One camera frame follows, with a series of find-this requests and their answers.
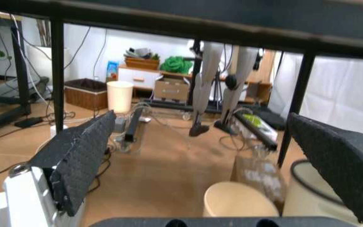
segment wooden crate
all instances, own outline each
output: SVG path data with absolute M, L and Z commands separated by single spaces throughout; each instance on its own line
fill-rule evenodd
M 107 86 L 91 79 L 77 79 L 65 83 L 65 101 L 89 110 L 105 109 Z
M 127 67 L 146 70 L 157 70 L 159 67 L 159 60 L 151 59 L 126 58 L 125 63 Z

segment white curtain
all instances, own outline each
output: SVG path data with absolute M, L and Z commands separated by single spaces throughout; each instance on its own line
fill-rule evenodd
M 268 107 L 288 115 L 302 55 L 285 53 Z M 301 115 L 342 129 L 363 133 L 363 60 L 317 57 Z

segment robot leg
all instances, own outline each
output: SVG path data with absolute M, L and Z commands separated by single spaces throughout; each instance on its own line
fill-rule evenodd
M 231 129 L 229 120 L 233 115 L 233 111 L 238 104 L 240 94 L 243 90 L 244 82 L 246 81 L 249 73 L 253 69 L 254 62 L 257 57 L 257 48 L 240 47 L 238 55 L 238 64 L 236 75 L 229 77 L 232 83 L 227 84 L 227 89 L 224 91 L 224 99 L 222 102 L 222 117 L 221 120 L 215 122 L 215 127 L 225 131 L 226 133 L 235 135 L 236 133 Z
M 196 85 L 193 91 L 193 125 L 189 135 L 198 136 L 208 131 L 207 125 L 201 125 L 201 116 L 208 106 L 211 92 L 211 83 L 218 69 L 222 55 L 223 45 L 218 43 L 204 43 L 202 73 L 196 76 Z

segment black table leg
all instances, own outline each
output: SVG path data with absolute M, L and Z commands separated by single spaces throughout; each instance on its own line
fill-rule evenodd
M 64 23 L 51 19 L 51 59 L 54 117 L 57 134 L 64 125 Z
M 301 68 L 299 70 L 298 80 L 296 81 L 294 96 L 292 97 L 291 107 L 289 112 L 299 114 L 303 97 L 305 96 L 306 87 L 308 86 L 309 77 L 311 75 L 313 62 L 315 61 L 316 53 L 312 51 L 305 52 L 302 58 Z M 278 166 L 281 168 L 286 151 L 288 150 L 291 141 L 291 133 L 288 127 L 285 127 L 284 137 L 281 143 L 280 154 L 278 156 Z
M 194 40 L 193 50 L 196 54 L 200 53 L 200 40 L 199 39 Z M 195 58 L 195 60 L 194 60 L 194 66 L 193 66 L 193 72 L 191 74 L 191 85 L 190 85 L 189 98 L 187 100 L 187 105 L 193 105 L 193 93 L 194 93 L 194 87 L 196 85 L 196 76 L 200 72 L 201 62 L 202 62 L 202 60 L 199 58 Z

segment black metal table frame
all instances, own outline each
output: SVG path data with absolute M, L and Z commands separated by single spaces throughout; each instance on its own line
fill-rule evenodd
M 2 26 L 5 26 L 8 22 L 11 22 L 9 19 L 0 18 L 5 20 L 2 23 Z M 19 32 L 22 32 L 22 23 L 20 21 L 17 22 L 17 26 L 19 28 Z M 15 42 L 18 40 L 17 37 L 17 29 L 13 26 L 11 28 L 12 31 L 12 44 L 13 44 L 13 54 L 15 56 L 15 65 L 16 65 L 16 75 L 17 75 L 17 83 L 18 83 L 18 90 L 19 90 L 19 98 L 15 97 L 2 97 L 0 96 L 0 103 L 5 104 L 20 104 L 20 106 L 6 111 L 0 114 L 0 127 L 8 124 L 18 117 L 23 115 L 29 115 L 31 113 L 30 104 L 29 104 L 29 88 L 28 88 L 28 81 L 27 81 L 27 70 L 25 65 L 25 60 L 23 59 L 20 48 L 24 51 L 24 43 L 23 39 L 20 39 L 20 46 Z
M 0 11 L 44 18 L 51 21 L 52 80 L 57 132 L 62 131 L 64 113 L 64 23 L 303 53 L 304 56 L 290 107 L 290 112 L 294 113 L 300 111 L 316 56 L 363 59 L 363 45 L 355 45 L 349 42 L 333 42 L 317 38 L 304 38 L 292 34 L 273 33 L 266 30 L 242 29 L 238 26 L 226 26 L 215 22 L 204 23 L 203 21 L 186 19 L 185 17 L 169 15 L 160 17 L 155 13 L 146 13 L 139 10 L 122 10 L 116 7 L 77 4 L 70 1 L 23 1 L 23 3 L 12 4 L 10 1 L 0 0 Z M 283 164 L 290 140 L 291 133 L 286 129 L 278 159 L 279 166 Z

